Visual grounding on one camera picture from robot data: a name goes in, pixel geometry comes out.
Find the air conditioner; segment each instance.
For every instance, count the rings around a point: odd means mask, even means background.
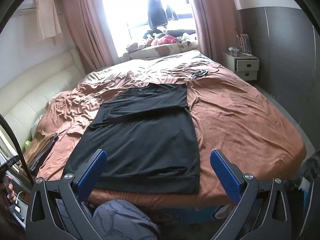
[[[27,13],[36,12],[35,0],[24,0],[18,9],[14,12],[13,16],[19,16]]]

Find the nightstand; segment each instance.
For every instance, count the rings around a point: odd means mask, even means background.
[[[223,53],[223,66],[236,73],[244,81],[257,80],[259,70],[257,57],[244,55],[233,57],[228,53]]]

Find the metal bolt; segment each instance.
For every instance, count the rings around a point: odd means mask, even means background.
[[[248,180],[252,180],[252,179],[253,179],[253,175],[250,174],[250,173],[246,173],[246,174],[244,175],[244,177],[245,177],[246,179],[248,179]]]
[[[73,174],[72,174],[72,173],[67,173],[66,175],[64,175],[64,178],[65,178],[66,180],[72,179],[72,177],[73,177]]]
[[[278,183],[278,184],[282,183],[281,179],[279,179],[279,178],[275,178],[275,182]]]
[[[42,181],[43,181],[42,178],[38,178],[38,179],[36,179],[36,184],[40,184]]]

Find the headboard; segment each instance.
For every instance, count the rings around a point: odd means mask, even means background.
[[[85,75],[79,54],[72,49],[29,68],[0,89],[0,114],[21,148],[31,139],[30,129],[44,113],[48,100],[72,90]]]

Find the black cable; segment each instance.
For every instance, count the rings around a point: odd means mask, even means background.
[[[9,126],[9,124],[7,123],[7,121],[4,119],[4,117],[0,114],[0,125],[3,127],[3,129],[5,130],[5,132],[8,134],[9,138],[11,139],[16,151],[17,151],[17,154],[19,155],[20,157],[20,161],[21,161],[21,164],[22,164],[22,167],[23,169],[25,170],[27,176],[28,176],[28,179],[30,180],[30,183],[31,185],[33,186],[33,179],[32,179],[32,176],[29,172],[29,169],[27,167],[27,164],[26,164],[26,161],[23,157],[23,154],[22,154],[22,151],[21,151],[21,148],[20,148],[20,145],[18,143],[18,140],[16,138],[16,136],[14,135],[13,131],[11,130],[11,127]]]

